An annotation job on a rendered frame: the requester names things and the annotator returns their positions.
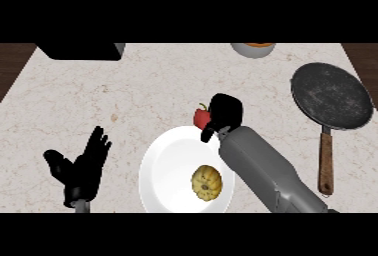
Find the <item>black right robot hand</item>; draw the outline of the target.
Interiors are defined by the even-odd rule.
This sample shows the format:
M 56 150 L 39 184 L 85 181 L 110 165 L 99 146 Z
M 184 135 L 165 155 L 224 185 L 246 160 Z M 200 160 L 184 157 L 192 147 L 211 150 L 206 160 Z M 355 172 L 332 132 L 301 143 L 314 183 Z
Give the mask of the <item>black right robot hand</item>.
M 223 129 L 233 131 L 242 124 L 242 102 L 233 96 L 217 93 L 209 101 L 209 121 L 200 132 L 200 141 L 206 143 L 214 133 Z

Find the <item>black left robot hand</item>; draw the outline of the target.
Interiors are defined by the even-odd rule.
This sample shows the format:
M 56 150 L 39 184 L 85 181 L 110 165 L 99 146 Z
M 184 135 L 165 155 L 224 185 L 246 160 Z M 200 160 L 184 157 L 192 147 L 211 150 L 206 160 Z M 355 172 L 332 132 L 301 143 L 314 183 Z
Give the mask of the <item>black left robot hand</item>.
M 96 198 L 102 168 L 104 165 L 112 142 L 100 126 L 94 127 L 82 154 L 75 161 L 53 149 L 42 153 L 53 178 L 63 184 L 63 206 L 75 210 L 73 204 L 79 199 L 88 203 Z

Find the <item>red bell pepper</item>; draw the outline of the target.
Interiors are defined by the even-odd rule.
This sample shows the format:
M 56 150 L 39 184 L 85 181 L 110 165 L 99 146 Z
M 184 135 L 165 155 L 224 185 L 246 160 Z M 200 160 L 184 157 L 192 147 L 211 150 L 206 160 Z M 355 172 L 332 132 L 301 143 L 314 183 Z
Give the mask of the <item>red bell pepper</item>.
M 199 108 L 195 110 L 195 115 L 193 115 L 193 125 L 199 129 L 203 129 L 209 120 L 211 118 L 209 118 L 209 111 L 206 109 L 206 106 L 203 104 L 199 104 Z

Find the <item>white round plate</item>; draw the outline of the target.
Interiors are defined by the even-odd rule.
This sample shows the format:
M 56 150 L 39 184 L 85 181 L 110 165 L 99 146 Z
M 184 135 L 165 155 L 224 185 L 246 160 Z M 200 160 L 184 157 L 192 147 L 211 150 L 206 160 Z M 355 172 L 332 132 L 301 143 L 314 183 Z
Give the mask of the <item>white round plate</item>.
M 152 142 L 138 170 L 138 195 L 147 212 L 224 212 L 234 187 L 234 172 L 218 156 L 215 136 L 200 141 L 195 126 L 169 129 Z M 203 201 L 192 190 L 192 175 L 208 165 L 220 172 L 223 187 L 214 200 Z

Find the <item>grey bowl with orange content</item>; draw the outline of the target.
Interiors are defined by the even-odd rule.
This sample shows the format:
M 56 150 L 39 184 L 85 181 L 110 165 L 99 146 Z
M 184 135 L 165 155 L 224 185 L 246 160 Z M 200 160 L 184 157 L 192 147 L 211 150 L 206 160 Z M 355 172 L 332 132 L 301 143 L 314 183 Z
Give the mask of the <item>grey bowl with orange content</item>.
M 265 57 L 273 49 L 276 44 L 274 43 L 231 43 L 233 50 L 246 58 L 258 59 Z

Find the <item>yellow squash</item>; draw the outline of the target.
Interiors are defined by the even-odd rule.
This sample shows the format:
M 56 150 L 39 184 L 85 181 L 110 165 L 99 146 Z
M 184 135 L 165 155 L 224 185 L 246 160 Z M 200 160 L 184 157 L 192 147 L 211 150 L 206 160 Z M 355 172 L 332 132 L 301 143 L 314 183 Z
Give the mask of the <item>yellow squash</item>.
M 192 175 L 192 190 L 205 202 L 214 200 L 223 189 L 221 175 L 212 166 L 200 165 Z

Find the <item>black box appliance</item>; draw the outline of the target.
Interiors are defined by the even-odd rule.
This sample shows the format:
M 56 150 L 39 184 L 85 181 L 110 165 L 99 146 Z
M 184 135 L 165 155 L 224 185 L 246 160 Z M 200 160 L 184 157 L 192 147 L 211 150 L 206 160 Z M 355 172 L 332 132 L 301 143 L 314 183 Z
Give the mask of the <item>black box appliance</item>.
M 124 43 L 37 43 L 37 47 L 54 60 L 118 61 Z

